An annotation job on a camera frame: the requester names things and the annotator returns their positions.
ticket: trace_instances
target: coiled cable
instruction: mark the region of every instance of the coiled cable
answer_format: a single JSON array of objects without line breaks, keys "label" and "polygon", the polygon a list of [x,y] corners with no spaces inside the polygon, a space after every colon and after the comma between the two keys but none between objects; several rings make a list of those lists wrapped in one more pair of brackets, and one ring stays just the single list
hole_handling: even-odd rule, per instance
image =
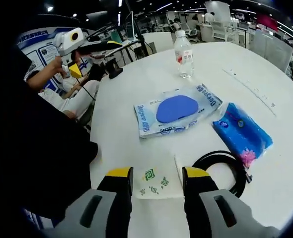
[{"label": "coiled cable", "polygon": [[232,169],[232,171],[235,171],[233,174],[236,179],[236,183],[229,191],[236,197],[240,197],[245,190],[246,181],[250,183],[252,176],[247,173],[241,159],[238,156],[224,150],[213,151],[200,157],[194,163],[193,167],[207,170],[210,166],[217,163],[225,163]]}]

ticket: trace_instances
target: white round table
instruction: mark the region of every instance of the white round table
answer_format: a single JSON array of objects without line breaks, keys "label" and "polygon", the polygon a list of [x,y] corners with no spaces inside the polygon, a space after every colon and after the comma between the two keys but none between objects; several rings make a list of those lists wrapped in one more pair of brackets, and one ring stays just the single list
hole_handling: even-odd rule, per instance
[{"label": "white round table", "polygon": [[[232,43],[193,45],[193,55],[193,80],[204,83],[224,103],[240,105],[272,137],[274,144],[249,169],[253,181],[240,199],[251,207],[258,222],[282,229],[293,215],[293,82],[270,62]],[[235,78],[227,73],[230,70]],[[248,81],[250,89],[241,81]],[[102,159],[90,164],[92,188],[109,170],[138,165],[141,152],[156,146],[176,154],[183,166],[192,166],[211,151],[228,150],[210,118],[179,134],[139,138],[133,105],[187,83],[178,76],[174,50],[135,61],[117,78],[102,80],[90,135],[100,145]],[[276,105],[273,112],[252,93],[256,91]],[[213,167],[209,173],[219,188],[230,188],[234,183],[230,170]],[[132,197],[132,204],[130,238],[189,237],[183,198]]]}]

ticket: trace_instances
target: water bottle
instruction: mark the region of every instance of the water bottle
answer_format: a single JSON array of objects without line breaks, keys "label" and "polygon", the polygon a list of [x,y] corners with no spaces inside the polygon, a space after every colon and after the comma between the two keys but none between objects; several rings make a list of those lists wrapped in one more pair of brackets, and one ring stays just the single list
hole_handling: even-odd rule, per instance
[{"label": "water bottle", "polygon": [[175,32],[176,41],[174,44],[176,61],[179,63],[179,72],[182,78],[189,78],[193,75],[193,52],[191,43],[185,36],[185,31]]}]

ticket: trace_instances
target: robotic arm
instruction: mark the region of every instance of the robotic arm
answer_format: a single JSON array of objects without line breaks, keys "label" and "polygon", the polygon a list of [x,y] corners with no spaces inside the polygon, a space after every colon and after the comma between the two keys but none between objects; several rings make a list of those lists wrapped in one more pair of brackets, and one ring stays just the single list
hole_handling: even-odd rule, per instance
[{"label": "robotic arm", "polygon": [[[133,168],[110,171],[97,190],[89,190],[67,210],[48,238],[127,238]],[[190,238],[277,238],[279,230],[264,227],[251,208],[231,192],[218,190],[210,175],[201,169],[183,167],[184,211]]]},{"label": "robotic arm", "polygon": [[[69,32],[58,33],[54,38],[54,45],[57,47],[60,56],[62,56],[62,68],[67,74],[74,78],[81,78],[82,74],[77,65],[81,56],[92,52],[113,50],[122,47],[115,41],[88,41],[80,28]],[[72,53],[75,52],[75,59],[72,59]]]}]

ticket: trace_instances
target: bottle cap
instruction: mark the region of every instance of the bottle cap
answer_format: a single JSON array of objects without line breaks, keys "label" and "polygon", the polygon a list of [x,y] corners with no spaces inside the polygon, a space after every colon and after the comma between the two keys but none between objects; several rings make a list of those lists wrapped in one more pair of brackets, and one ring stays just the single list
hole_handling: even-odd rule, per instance
[{"label": "bottle cap", "polygon": [[176,37],[182,37],[185,36],[185,31],[177,31],[175,32]]}]

